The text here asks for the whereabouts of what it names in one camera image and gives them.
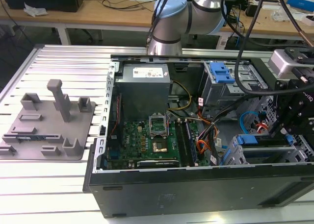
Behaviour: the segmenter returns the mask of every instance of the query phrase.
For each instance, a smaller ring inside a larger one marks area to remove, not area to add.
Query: small chip
[[[165,153],[168,151],[166,139],[153,139],[152,143],[154,153]]]

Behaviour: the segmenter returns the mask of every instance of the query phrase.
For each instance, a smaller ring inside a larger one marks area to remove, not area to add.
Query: floor
[[[25,34],[34,44],[60,44],[57,32],[45,27],[21,27]],[[32,45],[21,34],[21,31],[14,27],[16,34],[14,37],[4,35],[0,37],[0,91],[5,87],[16,70],[23,63],[32,50]],[[95,38],[93,42],[80,29],[69,29],[72,45],[98,45],[98,46],[125,46],[143,47],[145,45],[145,32],[105,30],[104,40],[98,41],[96,30],[89,30]],[[192,45],[187,44],[188,36],[182,37],[183,48],[215,49],[218,36],[198,35],[197,40],[193,40]],[[226,49],[235,50],[237,38],[232,38]],[[268,50],[254,45],[247,45],[247,50]]]

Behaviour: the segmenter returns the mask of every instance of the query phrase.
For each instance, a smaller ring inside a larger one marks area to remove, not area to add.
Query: desk
[[[134,5],[135,1],[126,1],[115,6]],[[149,10],[138,10],[133,12],[118,11],[102,6],[97,0],[84,0],[83,5],[76,13],[67,13],[60,11],[48,11],[47,16],[31,17],[22,10],[11,10],[5,4],[9,14],[19,24],[25,26],[54,27],[58,30],[63,45],[70,45],[71,41],[67,28],[85,28],[97,30],[131,30],[147,32],[151,26],[152,12]],[[152,10],[153,3],[145,4],[145,7]],[[301,40],[295,28],[290,22],[274,22],[270,17],[271,11],[262,10],[258,23],[255,24],[252,38],[266,39],[288,39]],[[241,13],[240,20],[247,29],[252,18],[246,17]],[[0,24],[13,25],[3,8],[0,8]],[[301,22],[300,26],[314,37],[314,27],[309,27]],[[217,35],[220,36],[217,49],[224,49],[226,40],[232,34],[232,30],[226,26],[223,27]]]
[[[1,224],[309,224],[314,221],[314,191],[284,208],[236,210],[211,213],[117,218],[105,220],[92,194],[82,185],[89,148],[98,133],[105,81],[114,53],[145,54],[145,48],[97,46],[45,46],[34,49],[0,94],[0,135],[7,132],[20,112],[24,93],[37,93],[52,100],[46,85],[50,78],[63,82],[70,100],[90,96],[97,106],[80,161],[0,160]],[[235,50],[188,50],[184,55],[237,57]],[[271,52],[245,51],[243,58],[267,62]]]

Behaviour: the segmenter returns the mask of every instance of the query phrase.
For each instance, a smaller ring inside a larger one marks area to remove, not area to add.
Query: green circuit board
[[[155,123],[156,130],[163,129],[163,123]],[[127,159],[175,159],[180,160],[177,148],[177,136],[174,122],[169,123],[169,135],[167,137],[167,152],[153,152],[153,141],[149,135],[149,123],[125,122],[123,130],[123,148],[121,155]]]
[[[155,122],[153,124],[155,130],[163,130],[163,121]],[[195,121],[189,122],[189,127],[191,131],[191,137],[193,139],[198,136],[198,127]],[[109,160],[111,169],[127,169],[130,168],[130,161],[140,161],[140,160],[177,160],[180,162],[180,153],[177,142],[177,135],[175,129],[175,122],[169,121],[168,136],[166,138],[158,137],[158,140],[166,142],[166,151],[156,152],[154,150],[155,138],[150,137],[149,122],[124,122],[123,125],[123,138],[122,147],[120,148],[120,153],[118,158]],[[202,166],[207,166],[206,161],[199,161]]]

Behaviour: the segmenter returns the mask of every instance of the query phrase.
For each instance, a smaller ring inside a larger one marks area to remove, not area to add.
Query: gray power supply
[[[166,64],[126,64],[116,84],[126,121],[148,120],[154,113],[166,113],[170,89]]]

